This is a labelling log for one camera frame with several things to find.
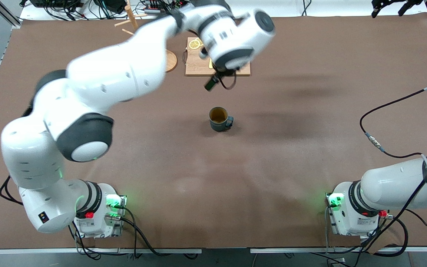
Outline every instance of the sticker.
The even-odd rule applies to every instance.
[[[92,226],[95,226],[95,220],[93,219],[79,220],[78,225],[80,225],[80,227],[92,227]]]
[[[357,224],[358,225],[373,225],[377,222],[376,218],[358,218]]]
[[[40,220],[42,221],[42,223],[47,223],[47,222],[49,221],[49,217],[47,217],[47,215],[46,215],[46,212],[45,212],[45,211],[42,211],[42,212],[39,214],[39,218],[40,218]]]

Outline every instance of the black label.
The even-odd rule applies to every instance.
[[[45,211],[42,211],[42,212],[39,214],[39,218],[40,218],[40,220],[42,221],[42,223],[47,223],[47,222],[49,221],[49,217],[47,217],[47,215],[46,215],[46,212],[45,212]]]

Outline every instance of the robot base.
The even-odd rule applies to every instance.
[[[114,208],[110,205],[111,198],[118,198],[116,206],[126,206],[126,196],[118,196],[115,189],[108,184],[98,184],[102,189],[101,205],[92,218],[75,218],[80,237],[82,238],[108,238],[122,235],[125,210]]]
[[[359,235],[361,239],[367,239],[378,227],[378,216],[366,217],[355,211],[349,200],[351,185],[352,182],[342,182],[332,194],[327,195],[329,205],[339,205],[329,209],[332,232],[339,235]]]

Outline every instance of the brown tabletop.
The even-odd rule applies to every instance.
[[[427,86],[427,14],[274,22],[276,37],[233,90],[205,91],[206,77],[185,77],[180,62],[157,91],[110,111],[110,151],[88,164],[67,163],[66,178],[127,194],[154,247],[324,246],[325,193],[399,162],[374,148],[358,121]],[[113,24],[24,21],[14,29],[0,67],[0,132],[25,110],[42,75],[129,37]],[[188,36],[168,41],[179,59]],[[235,117],[228,132],[210,129],[214,106]],[[364,125],[391,153],[427,154],[427,93]],[[6,176],[0,153],[0,185]],[[10,190],[17,195],[12,182]],[[410,245],[427,245],[427,228],[408,214],[403,220]],[[127,230],[95,245],[132,244]],[[22,207],[0,198],[0,248],[45,247],[73,247],[73,240],[65,230],[37,233]]]

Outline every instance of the mug handle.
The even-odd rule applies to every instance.
[[[234,118],[232,116],[227,117],[227,125],[225,127],[230,128],[234,123]]]

